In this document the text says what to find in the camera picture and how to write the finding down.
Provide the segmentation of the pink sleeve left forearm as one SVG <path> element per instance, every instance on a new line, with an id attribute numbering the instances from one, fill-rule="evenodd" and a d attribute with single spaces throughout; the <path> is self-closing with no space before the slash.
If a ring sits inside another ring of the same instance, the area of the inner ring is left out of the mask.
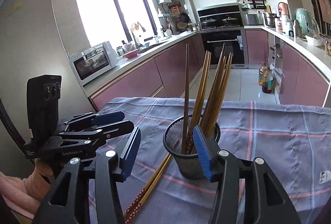
<path id="1" fill-rule="evenodd" d="M 1 173 L 1 194 L 11 211 L 32 220 L 50 190 L 52 177 L 40 175 L 36 168 L 23 179 Z"/>

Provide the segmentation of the left hand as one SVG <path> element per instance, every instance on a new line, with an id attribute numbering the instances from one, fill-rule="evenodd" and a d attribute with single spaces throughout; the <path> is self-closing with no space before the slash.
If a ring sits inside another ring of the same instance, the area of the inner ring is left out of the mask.
<path id="1" fill-rule="evenodd" d="M 53 176 L 53 170 L 51 166 L 46 163 L 44 160 L 41 158 L 36 158 L 34 160 L 35 163 L 35 168 L 40 173 L 40 175 L 45 176 L 45 177 L 52 177 Z"/>

